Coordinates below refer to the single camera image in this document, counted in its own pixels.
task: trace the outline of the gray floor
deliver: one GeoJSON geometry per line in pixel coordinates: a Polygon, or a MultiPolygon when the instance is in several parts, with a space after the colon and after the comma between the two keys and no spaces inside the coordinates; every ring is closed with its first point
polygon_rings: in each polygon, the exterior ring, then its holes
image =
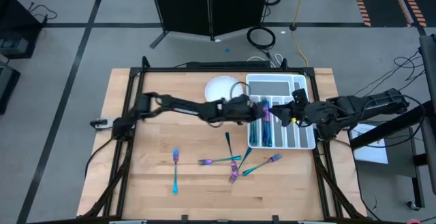
{"type": "MultiPolygon", "coordinates": [[[[32,0],[19,1],[27,7],[32,0]]],[[[44,3],[58,13],[59,17],[52,22],[87,22],[94,0],[34,2],[44,3]]],[[[296,0],[282,0],[271,7],[272,14],[266,21],[289,22],[295,7],[296,0]]],[[[138,23],[158,22],[158,19],[153,0],[102,0],[95,21],[138,23]]],[[[354,0],[304,0],[300,21],[362,22],[362,19],[354,0]]],[[[302,67],[305,63],[298,56],[289,29],[270,29],[277,36],[272,53],[287,57],[292,67],[302,67]]],[[[143,55],[153,67],[263,57],[248,43],[246,32],[219,36],[220,42],[170,33],[152,50],[149,44],[159,36],[160,29],[93,29],[28,221],[75,217],[84,166],[95,137],[89,121],[101,112],[112,68],[139,66],[143,55]]],[[[436,33],[436,29],[426,32],[436,33]]],[[[10,61],[22,76],[7,112],[0,116],[0,174],[5,176],[0,180],[0,199],[7,200],[0,202],[1,223],[16,222],[83,33],[84,29],[44,29],[31,59],[10,61]]],[[[418,32],[412,28],[300,28],[295,36],[311,66],[333,68],[340,95],[354,94],[394,68],[393,58],[409,57],[419,46],[418,32]]],[[[253,37],[259,42],[268,38],[258,32],[253,37]]],[[[398,71],[377,91],[402,87],[406,75],[409,75],[407,70],[398,71]]],[[[403,92],[420,101],[429,99],[424,76],[403,92]]],[[[418,150],[423,148],[419,143],[416,146],[418,150]]],[[[381,174],[361,164],[358,169],[362,196],[369,206],[373,206],[376,196],[375,213],[383,220],[424,219],[434,214],[436,197],[431,193],[426,167],[421,171],[424,192],[429,194],[426,208],[420,212],[404,205],[413,196],[410,179],[381,174]]]]}

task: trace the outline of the white plate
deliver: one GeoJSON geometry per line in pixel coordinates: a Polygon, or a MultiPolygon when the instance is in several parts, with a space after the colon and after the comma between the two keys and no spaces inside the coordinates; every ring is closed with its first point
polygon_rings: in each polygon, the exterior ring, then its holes
{"type": "MultiPolygon", "coordinates": [[[[237,82],[238,80],[229,76],[219,76],[213,78],[211,81],[209,81],[209,83],[207,83],[206,88],[204,89],[204,97],[207,101],[216,101],[221,98],[230,100],[230,89],[237,82]]],[[[238,97],[242,94],[243,86],[241,84],[237,84],[233,89],[232,96],[238,97]]]]}

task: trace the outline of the fork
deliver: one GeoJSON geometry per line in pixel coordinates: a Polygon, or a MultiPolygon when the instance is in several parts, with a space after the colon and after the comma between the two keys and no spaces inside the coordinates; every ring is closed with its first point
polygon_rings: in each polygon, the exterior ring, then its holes
{"type": "Polygon", "coordinates": [[[241,158],[242,157],[239,155],[239,156],[230,157],[230,158],[226,158],[226,159],[215,159],[215,160],[213,160],[213,159],[200,159],[198,161],[198,164],[199,165],[211,165],[212,163],[215,163],[215,162],[229,161],[229,160],[240,160],[241,158]]]}
{"type": "MultiPolygon", "coordinates": [[[[229,145],[230,156],[233,157],[232,147],[230,146],[230,134],[228,132],[225,133],[225,138],[227,139],[227,144],[229,145]]],[[[230,163],[230,165],[232,166],[232,171],[233,172],[237,172],[238,171],[238,165],[236,164],[235,160],[232,159],[232,162],[230,163]]]]}
{"type": "Polygon", "coordinates": [[[177,188],[177,162],[178,162],[178,148],[172,150],[172,160],[174,160],[174,186],[172,188],[173,194],[178,193],[177,188]]]}
{"type": "Polygon", "coordinates": [[[281,159],[282,156],[283,156],[283,155],[281,155],[280,153],[278,153],[278,154],[276,154],[276,155],[273,155],[273,156],[272,156],[271,158],[269,158],[265,163],[261,163],[261,164],[259,164],[259,165],[256,166],[256,167],[253,167],[253,168],[251,168],[251,169],[249,169],[249,170],[245,170],[245,171],[243,172],[243,176],[246,176],[246,175],[252,173],[254,170],[258,169],[260,166],[266,165],[267,163],[273,163],[273,162],[276,162],[277,160],[281,159]]]}
{"type": "Polygon", "coordinates": [[[251,147],[248,147],[247,152],[245,153],[244,159],[241,161],[241,163],[239,164],[238,167],[238,171],[237,172],[232,172],[232,175],[229,178],[229,182],[231,184],[233,184],[233,182],[238,178],[238,172],[240,167],[242,166],[242,164],[244,163],[245,159],[247,158],[247,156],[251,153],[251,150],[253,150],[251,147]]]}

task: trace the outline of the wooden tabletop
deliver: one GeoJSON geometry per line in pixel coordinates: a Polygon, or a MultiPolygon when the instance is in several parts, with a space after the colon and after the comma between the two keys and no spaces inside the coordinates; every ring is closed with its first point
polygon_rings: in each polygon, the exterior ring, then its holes
{"type": "MultiPolygon", "coordinates": [[[[332,70],[315,69],[315,73],[320,98],[324,100],[337,96],[332,70]]],[[[216,76],[232,76],[245,81],[247,74],[147,73],[143,91],[205,102],[204,87],[209,80],[216,76]]],[[[121,115],[128,75],[128,69],[112,70],[102,117],[116,118],[121,115]]],[[[227,131],[230,132],[234,155],[243,156],[247,149],[246,125],[224,123],[220,128],[212,128],[195,116],[175,112],[138,121],[123,218],[174,220],[188,214],[191,220],[271,220],[272,215],[279,215],[282,221],[323,219],[310,150],[253,150],[242,170],[264,162],[275,153],[283,154],[283,158],[248,176],[239,176],[233,185],[228,183],[231,174],[228,162],[197,165],[198,159],[229,157],[224,136],[227,131]],[[172,193],[174,147],[180,150],[178,195],[172,193]]],[[[97,133],[93,150],[109,138],[110,131],[97,133]]],[[[338,138],[348,142],[345,133],[338,138]]],[[[107,187],[115,144],[109,144],[92,160],[78,214],[88,211],[107,187]]],[[[360,213],[366,214],[350,148],[332,142],[330,149],[339,188],[360,213]]],[[[330,215],[334,216],[327,184],[326,192],[330,215]]],[[[115,213],[118,194],[117,188],[111,213],[115,213]]]]}

